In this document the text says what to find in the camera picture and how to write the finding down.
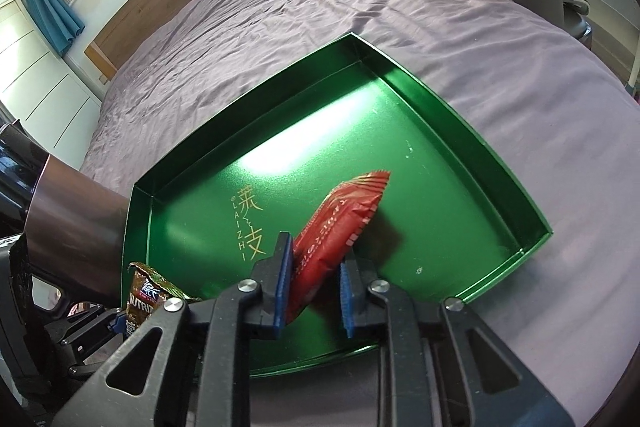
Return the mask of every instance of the bed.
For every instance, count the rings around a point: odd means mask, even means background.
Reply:
[[[81,171],[129,196],[192,130],[347,32],[447,100],[548,218],[551,240],[473,308],[584,425],[640,339],[640,111],[590,51],[512,1],[193,0],[114,77]],[[375,370],[361,357],[258,381],[254,423],[373,425]]]

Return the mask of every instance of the blue gripper pad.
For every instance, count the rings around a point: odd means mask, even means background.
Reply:
[[[113,331],[122,333],[124,337],[127,338],[127,315],[124,313],[118,314],[112,328]]]
[[[285,245],[282,263],[280,264],[280,272],[278,273],[278,283],[276,285],[276,302],[273,317],[273,327],[276,330],[276,336],[280,336],[280,332],[285,326],[285,313],[287,304],[289,303],[289,283],[291,281],[291,266],[293,263],[293,238],[287,234],[287,244]]]
[[[351,282],[344,263],[340,263],[340,309],[342,325],[347,330],[347,337],[353,338],[355,324],[353,321],[353,305],[351,303]]]

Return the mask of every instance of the gray cylinder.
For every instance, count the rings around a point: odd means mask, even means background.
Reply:
[[[75,301],[119,306],[128,205],[49,155],[24,226],[34,272]]]

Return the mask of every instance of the brown snack package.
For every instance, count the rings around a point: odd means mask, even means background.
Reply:
[[[144,263],[129,263],[133,267],[133,281],[127,299],[127,331],[125,336],[138,329],[153,311],[167,299],[177,297],[187,302],[199,299],[188,296],[176,285],[162,277],[156,270]]]

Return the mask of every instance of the white wardrobe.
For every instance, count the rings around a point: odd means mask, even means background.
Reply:
[[[100,100],[53,52],[17,0],[0,7],[0,101],[44,149],[80,168]]]

